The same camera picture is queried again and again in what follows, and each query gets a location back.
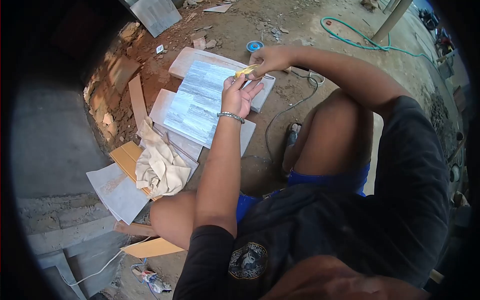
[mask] shirt logo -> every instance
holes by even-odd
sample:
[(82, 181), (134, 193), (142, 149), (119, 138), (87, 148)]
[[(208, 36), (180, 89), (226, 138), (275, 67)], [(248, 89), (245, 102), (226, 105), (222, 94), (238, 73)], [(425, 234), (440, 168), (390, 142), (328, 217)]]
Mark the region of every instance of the shirt logo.
[(228, 272), (236, 279), (255, 279), (265, 271), (267, 257), (264, 246), (248, 242), (232, 253)]

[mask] angle grinder disc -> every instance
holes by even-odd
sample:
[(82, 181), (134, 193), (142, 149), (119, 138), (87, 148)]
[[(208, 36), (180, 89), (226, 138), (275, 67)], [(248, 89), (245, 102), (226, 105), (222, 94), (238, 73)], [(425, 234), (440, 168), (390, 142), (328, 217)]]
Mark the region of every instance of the angle grinder disc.
[(250, 41), (250, 42), (247, 43), (247, 50), (249, 52), (255, 52), (263, 46), (264, 46), (264, 44), (262, 42)]

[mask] dirt ground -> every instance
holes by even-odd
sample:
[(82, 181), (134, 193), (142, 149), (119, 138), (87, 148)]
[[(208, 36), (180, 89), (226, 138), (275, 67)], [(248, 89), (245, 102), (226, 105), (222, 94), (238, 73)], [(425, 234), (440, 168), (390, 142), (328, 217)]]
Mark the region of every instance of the dirt ground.
[[(161, 88), (177, 91), (180, 80), (170, 76), (168, 69), (182, 48), (192, 47), (190, 35), (196, 32), (194, 29), (210, 25), (212, 28), (206, 30), (206, 41), (215, 39), (217, 45), (207, 51), (245, 64), (248, 64), (250, 56), (245, 45), (251, 40), (260, 40), (262, 31), (263, 42), (266, 46), (311, 45), (368, 61), (401, 83), (418, 100), (427, 114), (430, 114), (432, 107), (430, 95), (435, 93), (438, 95), (436, 87), (443, 84), (439, 76), (431, 75), (433, 68), (426, 58), (415, 58), (393, 50), (388, 52), (364, 50), (329, 37), (329, 34), (320, 25), (320, 20), (325, 16), (338, 18), (366, 36), (373, 36), (388, 15), (383, 14), (381, 10), (375, 12), (366, 10), (360, 5), (360, 0), (239, 0), (226, 13), (202, 11), (210, 6), (212, 5), (209, 2), (204, 1), (196, 6), (189, 6), (187, 9), (180, 8), (179, 12), (183, 20), (157, 38), (153, 38), (142, 26), (131, 26), (130, 33), (124, 33), (123, 41), (116, 45), (117, 55), (118, 53), (125, 54), (143, 65), (140, 74), (147, 112), (150, 111)], [(185, 22), (192, 12), (197, 12), (198, 15), (188, 23)], [(271, 26), (282, 27), (289, 33), (283, 33), (279, 41), (276, 41), (270, 32)], [(365, 45), (363, 38), (336, 21), (332, 21), (329, 28), (344, 38)], [(384, 39), (382, 45), (387, 45), (387, 40), (387, 38)], [(437, 58), (432, 35), (422, 25), (414, 11), (405, 13), (391, 31), (391, 43), (392, 46), (408, 50), (411, 53), (424, 52), (433, 59)], [(160, 44), (163, 44), (167, 50), (162, 54), (162, 58), (155, 54), (155, 48)], [(326, 79), (312, 98), (277, 118), (269, 131), (269, 145), (275, 161), (274, 164), (271, 164), (261, 159), (261, 157), (268, 157), (265, 141), (265, 129), (268, 123), (276, 113), (312, 92), (312, 87), (308, 85), (306, 79), (285, 72), (272, 72), (271, 74), (276, 77), (276, 82), (262, 111), (260, 113), (251, 112), (247, 117), (248, 120), (257, 124), (246, 150), (246, 157), (242, 159), (241, 163), (241, 189), (250, 195), (261, 195), (285, 185), (280, 180), (278, 171), (282, 159), (286, 126), (293, 121), (303, 120), (313, 107), (337, 88), (333, 82)], [(435, 98), (435, 111), (438, 111), (438, 99), (445, 102), (451, 101), (451, 95), (448, 94), (447, 89), (442, 88), (441, 91), (443, 92), (439, 95), (440, 98)], [(113, 149), (130, 140), (139, 143), (135, 135), (136, 126), (128, 88), (122, 93), (120, 101), (109, 107), (108, 111), (113, 115), (118, 130), (113, 139), (107, 142), (106, 147)], [(457, 120), (455, 111), (450, 110), (449, 116), (448, 118)], [(382, 119), (375, 115), (371, 171), (364, 189), (367, 195), (373, 193), (378, 143), (382, 128)], [(207, 155), (208, 149), (203, 148), (199, 158), (200, 165), (185, 189), (196, 189)], [(185, 257), (186, 252), (179, 252), (149, 258), (147, 263), (152, 270), (158, 271), (165, 281), (175, 287)], [(148, 288), (137, 282), (130, 273), (130, 265), (139, 262), (138, 259), (128, 255), (124, 258), (116, 282), (117, 288), (105, 290), (105, 294), (109, 298), (150, 299), (152, 297)], [(172, 293), (162, 295), (162, 299), (169, 299), (171, 296)]]

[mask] sandal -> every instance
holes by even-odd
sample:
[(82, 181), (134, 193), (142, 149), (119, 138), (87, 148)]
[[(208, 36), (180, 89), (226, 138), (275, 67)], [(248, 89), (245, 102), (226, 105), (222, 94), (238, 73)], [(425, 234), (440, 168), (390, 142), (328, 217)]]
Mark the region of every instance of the sandal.
[[(285, 146), (285, 149), (287, 149), (288, 146), (291, 146), (291, 145), (295, 144), (295, 142), (297, 141), (297, 138), (299, 136), (299, 131), (300, 130), (292, 129), (294, 127), (294, 125), (296, 125), (297, 127), (298, 126), (301, 127), (301, 123), (298, 123), (298, 122), (291, 123), (288, 126), (288, 128), (287, 128), (287, 145)], [(290, 176), (290, 172), (286, 172), (285, 170), (283, 170), (283, 168), (281, 169), (281, 172), (282, 172), (282, 176), (285, 177), (285, 178), (288, 178)]]

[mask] hand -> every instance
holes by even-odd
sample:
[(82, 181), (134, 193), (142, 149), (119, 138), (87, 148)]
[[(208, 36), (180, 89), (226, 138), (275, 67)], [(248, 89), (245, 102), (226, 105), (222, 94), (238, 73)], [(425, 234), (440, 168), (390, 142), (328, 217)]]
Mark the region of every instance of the hand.
[(248, 115), (253, 98), (262, 90), (264, 84), (259, 84), (260, 79), (252, 80), (242, 88), (245, 81), (245, 74), (241, 74), (236, 80), (233, 79), (233, 76), (225, 79), (222, 91), (222, 111), (231, 112), (241, 118)]
[(248, 74), (248, 80), (259, 79), (271, 71), (282, 71), (295, 64), (297, 48), (295, 46), (269, 46), (252, 53), (249, 65), (260, 64)]

